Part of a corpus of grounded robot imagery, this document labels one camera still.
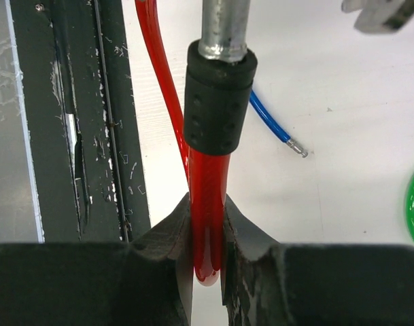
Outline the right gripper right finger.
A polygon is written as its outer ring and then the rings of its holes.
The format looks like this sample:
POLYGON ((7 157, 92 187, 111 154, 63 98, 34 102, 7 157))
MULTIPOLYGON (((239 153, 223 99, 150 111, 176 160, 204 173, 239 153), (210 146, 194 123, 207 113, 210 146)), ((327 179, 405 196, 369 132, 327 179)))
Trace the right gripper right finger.
POLYGON ((226 201, 230 325, 414 325, 414 247, 278 242, 226 201))

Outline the red lock keys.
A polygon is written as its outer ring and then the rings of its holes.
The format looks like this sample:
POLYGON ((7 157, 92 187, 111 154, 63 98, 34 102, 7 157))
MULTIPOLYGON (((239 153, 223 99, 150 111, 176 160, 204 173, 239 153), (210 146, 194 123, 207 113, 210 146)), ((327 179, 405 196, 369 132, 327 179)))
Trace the red lock keys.
POLYGON ((414 0, 344 0, 341 10, 360 12, 353 27, 361 33, 393 34, 414 17, 414 0))

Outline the red cable lock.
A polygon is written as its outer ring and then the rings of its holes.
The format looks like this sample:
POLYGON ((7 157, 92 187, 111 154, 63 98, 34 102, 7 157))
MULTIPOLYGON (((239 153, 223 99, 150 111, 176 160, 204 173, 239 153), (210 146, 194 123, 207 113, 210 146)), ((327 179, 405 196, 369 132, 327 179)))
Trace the red cable lock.
POLYGON ((258 65, 246 43, 248 1, 204 1, 200 39, 187 52, 184 99, 177 96, 155 1, 135 4, 165 100, 190 197, 194 272, 210 286, 222 267, 222 224, 231 153, 238 147, 258 65))

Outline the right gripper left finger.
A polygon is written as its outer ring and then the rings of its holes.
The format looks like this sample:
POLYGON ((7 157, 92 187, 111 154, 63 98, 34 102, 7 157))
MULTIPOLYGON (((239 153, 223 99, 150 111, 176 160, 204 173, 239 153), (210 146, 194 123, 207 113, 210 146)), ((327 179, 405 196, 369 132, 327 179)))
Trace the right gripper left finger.
POLYGON ((0 244, 0 325, 189 325, 190 201, 130 243, 0 244))

